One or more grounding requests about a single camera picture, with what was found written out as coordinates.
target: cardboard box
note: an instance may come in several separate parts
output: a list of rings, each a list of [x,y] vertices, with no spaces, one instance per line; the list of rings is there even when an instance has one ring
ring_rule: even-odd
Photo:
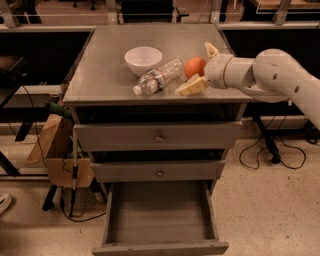
[[[25,166],[39,166],[46,163],[48,177],[53,185],[72,187],[73,159],[65,159],[71,149],[72,122],[64,117],[51,114],[35,144]],[[94,174],[89,158],[78,159],[77,187],[89,187]]]

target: closed drawer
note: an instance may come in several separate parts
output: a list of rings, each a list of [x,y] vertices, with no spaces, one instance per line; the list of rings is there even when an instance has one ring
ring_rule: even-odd
[[[217,255],[219,242],[205,182],[113,183],[96,256]]]
[[[91,164],[98,182],[212,180],[224,161],[163,161]]]
[[[84,151],[229,149],[242,123],[146,123],[76,125]]]

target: yellow object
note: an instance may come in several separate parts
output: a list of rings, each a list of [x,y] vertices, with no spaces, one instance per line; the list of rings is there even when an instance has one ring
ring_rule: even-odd
[[[208,83],[204,77],[198,74],[191,77],[186,83],[182,84],[176,89],[176,94],[181,96],[188,96],[207,89]]]
[[[206,64],[207,62],[203,58],[193,57],[184,64],[184,74],[188,79],[196,74],[203,76]]]

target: wire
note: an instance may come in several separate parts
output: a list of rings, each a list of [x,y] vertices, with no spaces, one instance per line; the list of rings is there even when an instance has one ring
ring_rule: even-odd
[[[21,85],[21,87],[27,92],[28,97],[29,97],[30,102],[31,102],[31,106],[32,106],[33,109],[35,109],[34,104],[33,104],[33,100],[32,100],[32,97],[31,97],[29,91],[27,90],[27,88],[24,85]],[[35,131],[36,131],[37,142],[38,142],[38,145],[39,145],[39,148],[40,148],[40,152],[41,152],[42,162],[43,162],[43,164],[45,166],[47,166],[47,164],[46,164],[46,162],[44,160],[44,154],[43,154],[42,146],[41,146],[40,139],[39,139],[38,125],[37,125],[36,120],[34,120],[34,128],[35,128]]]
[[[274,120],[274,118],[275,118],[275,116],[274,116],[274,117],[272,118],[272,120],[266,125],[266,128],[272,123],[272,121]],[[279,128],[278,128],[279,130],[281,129],[281,127],[282,127],[284,121],[286,120],[286,118],[287,118],[287,116],[284,116],[283,120],[280,122]],[[301,164],[298,165],[298,166],[290,166],[290,165],[286,164],[286,163],[285,163],[284,161],[282,161],[282,160],[280,160],[280,163],[281,163],[283,166],[285,166],[286,168],[292,169],[292,170],[300,169],[301,167],[303,167],[303,166],[304,166],[304,163],[305,163],[305,161],[306,161],[306,159],[307,159],[306,153],[305,153],[301,148],[299,148],[299,147],[291,146],[291,145],[288,145],[287,143],[285,143],[285,142],[283,141],[283,139],[282,139],[281,136],[278,136],[278,137],[279,137],[281,143],[282,143],[284,146],[286,146],[286,147],[288,147],[288,148],[296,149],[296,150],[300,151],[300,152],[302,153],[302,155],[303,155],[303,160],[302,160]],[[263,148],[263,149],[261,149],[261,150],[258,152],[258,154],[257,154],[257,156],[256,156],[256,162],[257,162],[257,166],[256,166],[256,167],[255,167],[255,166],[249,166],[249,165],[245,164],[245,163],[243,162],[243,160],[242,160],[242,155],[243,155],[243,153],[244,153],[245,151],[247,151],[247,150],[249,150],[250,148],[256,146],[256,145],[260,142],[261,139],[262,139],[262,135],[260,135],[259,139],[258,139],[254,144],[252,144],[251,146],[249,146],[249,147],[245,148],[244,150],[242,150],[242,152],[241,152],[240,155],[239,155],[239,161],[240,161],[240,163],[241,163],[243,166],[245,166],[245,167],[247,167],[247,168],[250,168],[250,169],[254,169],[254,170],[258,170],[258,169],[259,169],[259,167],[260,167],[259,155],[260,155],[265,149],[267,149],[267,148]]]
[[[62,189],[62,190],[61,190],[61,196],[60,196],[60,207],[61,207],[61,209],[62,209],[62,212],[63,212],[64,216],[65,216],[68,220],[70,220],[70,221],[72,221],[72,222],[86,222],[86,221],[90,221],[90,220],[94,220],[94,219],[100,218],[100,217],[102,217],[103,215],[106,214],[106,213],[104,212],[104,213],[102,213],[102,214],[99,214],[99,215],[97,215],[97,216],[93,216],[93,217],[91,217],[91,218],[84,219],[84,220],[75,220],[75,219],[72,219],[72,218],[70,218],[70,217],[66,214],[66,212],[65,212],[65,210],[64,210],[64,207],[65,207],[65,205],[64,205],[64,197],[65,197],[65,192],[64,192],[64,190]]]
[[[274,119],[275,119],[275,116],[274,116],[274,117],[271,119],[271,121],[266,125],[266,128],[273,122]],[[247,150],[249,150],[249,149],[253,148],[254,146],[256,146],[256,145],[260,142],[261,139],[262,139],[262,135],[260,135],[259,139],[258,139],[255,143],[253,143],[252,145],[250,145],[249,147],[247,147],[247,148],[245,148],[245,149],[243,149],[243,150],[241,151],[241,153],[240,153],[240,155],[239,155],[239,161],[240,161],[240,163],[241,163],[243,166],[245,166],[245,167],[247,167],[247,168],[250,168],[250,169],[254,169],[254,170],[258,170],[258,169],[260,168],[259,155],[260,155],[265,149],[267,149],[266,147],[265,147],[265,148],[262,148],[262,149],[258,152],[258,154],[257,154],[257,156],[256,156],[256,162],[257,162],[257,166],[256,166],[256,167],[255,167],[255,166],[249,166],[249,165],[245,164],[244,161],[242,160],[242,156],[243,156],[244,152],[246,152]]]
[[[286,118],[287,118],[287,116],[285,115],[284,118],[283,118],[283,120],[282,120],[281,123],[279,124],[279,130],[281,129],[281,126],[282,126],[282,124],[284,123],[284,121],[286,120]],[[302,155],[303,155],[302,163],[301,163],[299,166],[290,166],[290,165],[286,164],[285,162],[283,162],[282,160],[280,160],[281,164],[283,164],[285,167],[287,167],[287,168],[289,168],[289,169],[292,169],[292,170],[300,169],[301,167],[303,167],[303,166],[304,166],[304,163],[305,163],[305,161],[306,161],[306,159],[307,159],[306,153],[305,153],[301,148],[299,148],[299,147],[294,147],[294,146],[290,146],[290,145],[286,144],[286,143],[283,141],[283,139],[282,139],[281,136],[279,136],[279,139],[280,139],[281,143],[282,143],[284,146],[286,146],[286,147],[288,147],[288,148],[296,149],[296,150],[300,151],[300,152],[302,153]]]

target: cabinet top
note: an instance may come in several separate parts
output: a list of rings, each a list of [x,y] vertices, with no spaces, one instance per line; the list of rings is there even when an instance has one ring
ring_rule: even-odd
[[[234,89],[214,89],[187,97],[175,94],[182,80],[150,95],[137,96],[133,86],[138,77],[126,65],[125,53],[138,46],[159,49],[163,58],[188,59],[200,56],[208,59],[205,42],[216,46],[221,53],[229,53],[220,32],[213,24],[132,24],[98,26],[94,31],[69,88],[63,99],[65,105],[121,105],[121,104],[179,104],[205,102],[247,102],[250,98]]]

